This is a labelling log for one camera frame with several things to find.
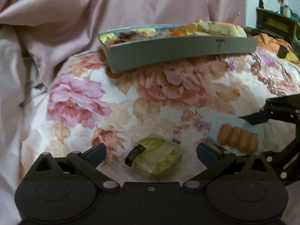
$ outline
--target floral bedsheet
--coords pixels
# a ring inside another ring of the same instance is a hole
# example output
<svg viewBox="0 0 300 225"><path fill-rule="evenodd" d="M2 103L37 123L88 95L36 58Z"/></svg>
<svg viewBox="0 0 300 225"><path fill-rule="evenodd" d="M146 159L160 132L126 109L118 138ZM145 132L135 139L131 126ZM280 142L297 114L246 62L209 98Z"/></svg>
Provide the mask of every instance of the floral bedsheet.
<svg viewBox="0 0 300 225"><path fill-rule="evenodd" d="M181 141L183 160L170 180L181 183L205 166L197 159L210 121L219 113L243 116L266 98L300 92L300 70L271 52L162 62L112 73L102 51L67 60L48 92L25 108L21 177L42 152L65 156L102 142L98 167L116 181L138 180L124 168L134 144L152 133ZM292 124L269 121L264 151L280 151L295 136Z"/></svg>

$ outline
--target plastic packaged food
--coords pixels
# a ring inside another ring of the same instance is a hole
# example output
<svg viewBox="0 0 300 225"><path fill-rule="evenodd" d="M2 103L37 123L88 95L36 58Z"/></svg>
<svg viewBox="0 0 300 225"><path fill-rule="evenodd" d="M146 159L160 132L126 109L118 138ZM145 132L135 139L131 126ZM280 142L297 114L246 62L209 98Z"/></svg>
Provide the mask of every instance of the plastic packaged food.
<svg viewBox="0 0 300 225"><path fill-rule="evenodd" d="M125 164L150 181L164 180L176 171L183 149L180 142L152 134L136 143Z"/></svg>

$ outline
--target pink fabric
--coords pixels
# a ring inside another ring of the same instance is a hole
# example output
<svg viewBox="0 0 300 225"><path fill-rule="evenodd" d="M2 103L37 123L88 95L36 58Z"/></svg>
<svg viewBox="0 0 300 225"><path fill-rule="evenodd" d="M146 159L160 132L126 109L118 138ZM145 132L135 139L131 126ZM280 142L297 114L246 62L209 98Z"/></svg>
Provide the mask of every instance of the pink fabric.
<svg viewBox="0 0 300 225"><path fill-rule="evenodd" d="M18 27L45 85L69 56L100 47L97 32L199 19L234 22L240 0L0 0L0 23Z"/></svg>

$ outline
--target box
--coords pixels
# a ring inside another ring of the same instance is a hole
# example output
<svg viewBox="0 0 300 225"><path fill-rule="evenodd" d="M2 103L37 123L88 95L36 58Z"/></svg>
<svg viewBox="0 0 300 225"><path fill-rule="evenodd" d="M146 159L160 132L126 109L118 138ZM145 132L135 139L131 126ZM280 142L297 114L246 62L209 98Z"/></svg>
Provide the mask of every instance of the box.
<svg viewBox="0 0 300 225"><path fill-rule="evenodd" d="M184 24L143 25L100 32L108 33L137 31L143 28L176 28ZM106 46L100 40L110 69L119 73L132 68L162 61L206 55L255 52L257 39L253 37L231 37L193 35L184 37L151 38Z"/></svg>

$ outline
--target silver screw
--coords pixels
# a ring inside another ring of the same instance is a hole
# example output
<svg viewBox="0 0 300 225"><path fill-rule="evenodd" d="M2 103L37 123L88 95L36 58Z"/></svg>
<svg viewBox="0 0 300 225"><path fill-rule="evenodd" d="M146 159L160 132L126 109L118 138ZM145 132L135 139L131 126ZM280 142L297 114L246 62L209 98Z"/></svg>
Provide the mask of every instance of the silver screw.
<svg viewBox="0 0 300 225"><path fill-rule="evenodd" d="M103 183L103 187L107 189L113 189L118 186L116 181L106 181Z"/></svg>
<svg viewBox="0 0 300 225"><path fill-rule="evenodd" d="M280 174L281 179L285 179L287 177L287 173L286 172L282 172Z"/></svg>
<svg viewBox="0 0 300 225"><path fill-rule="evenodd" d="M273 160L273 157L269 156L267 157L267 162L271 162Z"/></svg>
<svg viewBox="0 0 300 225"><path fill-rule="evenodd" d="M154 190L156 190L156 189L155 189L155 187L149 187L148 190L149 190L149 191L154 191Z"/></svg>
<svg viewBox="0 0 300 225"><path fill-rule="evenodd" d="M198 181L193 181L193 180L185 182L185 185L186 185L186 187L193 188L193 189L200 186Z"/></svg>

